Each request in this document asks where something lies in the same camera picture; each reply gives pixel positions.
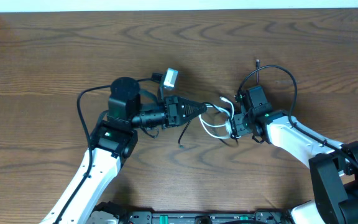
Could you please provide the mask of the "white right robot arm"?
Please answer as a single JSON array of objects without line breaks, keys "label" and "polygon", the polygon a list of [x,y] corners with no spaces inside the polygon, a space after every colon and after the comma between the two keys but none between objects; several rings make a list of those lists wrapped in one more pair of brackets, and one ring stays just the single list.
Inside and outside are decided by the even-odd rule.
[{"label": "white right robot arm", "polygon": [[358,141],[344,144],[274,110],[261,86],[235,96],[241,110],[230,124],[234,137],[279,147],[310,170],[314,199],[290,210],[292,223],[358,223]]}]

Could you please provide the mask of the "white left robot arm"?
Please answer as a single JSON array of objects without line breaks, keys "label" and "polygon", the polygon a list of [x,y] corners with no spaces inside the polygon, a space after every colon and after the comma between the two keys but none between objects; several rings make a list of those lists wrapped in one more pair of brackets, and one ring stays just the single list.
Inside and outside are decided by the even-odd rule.
[{"label": "white left robot arm", "polygon": [[88,148],[81,165],[43,223],[86,223],[132,154],[139,131],[148,134],[181,126],[207,110],[204,103],[180,96],[155,96],[129,77],[114,80],[109,89],[108,110],[92,131],[85,131]]}]

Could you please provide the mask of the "black mounting rail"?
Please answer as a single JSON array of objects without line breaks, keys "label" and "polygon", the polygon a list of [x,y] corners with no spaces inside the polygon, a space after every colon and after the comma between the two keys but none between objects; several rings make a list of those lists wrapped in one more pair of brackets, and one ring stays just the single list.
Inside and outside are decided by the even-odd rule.
[{"label": "black mounting rail", "polygon": [[95,206],[89,224],[197,224],[197,223],[271,223],[291,224],[292,218],[278,210],[257,210],[245,213],[180,213],[155,212],[153,210],[126,210],[112,202],[101,202]]}]

